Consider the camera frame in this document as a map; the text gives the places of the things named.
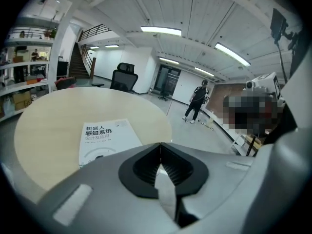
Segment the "glass door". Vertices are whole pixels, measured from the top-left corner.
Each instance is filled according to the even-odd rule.
[[[180,72],[180,70],[173,67],[161,65],[154,89],[160,92],[165,91],[168,94],[173,95]]]

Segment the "pixelated area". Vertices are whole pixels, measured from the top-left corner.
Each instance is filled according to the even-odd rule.
[[[223,99],[222,127],[262,136],[277,124],[277,109],[274,97],[244,90],[239,96],[226,96]]]

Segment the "floor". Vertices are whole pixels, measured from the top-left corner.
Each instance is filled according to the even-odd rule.
[[[95,77],[93,83],[98,82],[103,82],[105,88],[110,86],[108,80]],[[77,86],[91,86],[91,82],[78,80]],[[158,96],[154,94],[138,96],[154,103],[167,115],[172,127],[173,143],[214,153],[235,155],[233,149],[230,148],[232,141],[216,125],[213,126],[214,130],[212,131],[201,124],[208,121],[206,115],[200,113],[197,118],[200,121],[197,120],[195,124],[190,124],[189,121],[192,119],[193,113],[190,113],[188,122],[182,120],[182,116],[187,110],[186,105],[173,100],[159,100]],[[8,177],[14,181],[16,191],[31,201],[38,202],[45,191],[27,176],[20,166],[14,150],[14,130],[18,119],[19,116],[15,116],[0,124],[0,161],[5,166]],[[159,189],[159,197],[162,199],[160,201],[164,210],[173,217],[175,212],[174,186],[162,168],[159,169],[156,178],[156,187]]]

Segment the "black pole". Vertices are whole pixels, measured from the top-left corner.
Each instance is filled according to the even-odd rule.
[[[255,136],[253,137],[253,140],[252,140],[252,142],[250,143],[250,146],[249,146],[249,148],[248,148],[248,151],[247,151],[246,156],[249,156],[250,151],[252,150],[252,147],[253,147],[253,145],[254,145],[254,141],[255,141]]]
[[[283,64],[283,58],[282,58],[282,53],[281,53],[281,49],[279,48],[279,44],[278,42],[275,43],[277,48],[278,48],[278,52],[279,52],[279,59],[281,62],[281,66],[282,66],[282,71],[283,71],[283,76],[284,76],[284,80],[285,80],[285,84],[287,83],[287,77],[286,77],[286,73],[285,73],[285,69],[284,69],[284,64]]]

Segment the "brown wall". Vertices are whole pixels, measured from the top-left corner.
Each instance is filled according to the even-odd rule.
[[[206,109],[213,111],[218,118],[222,118],[224,97],[239,95],[243,88],[245,88],[245,84],[216,84],[210,95]]]

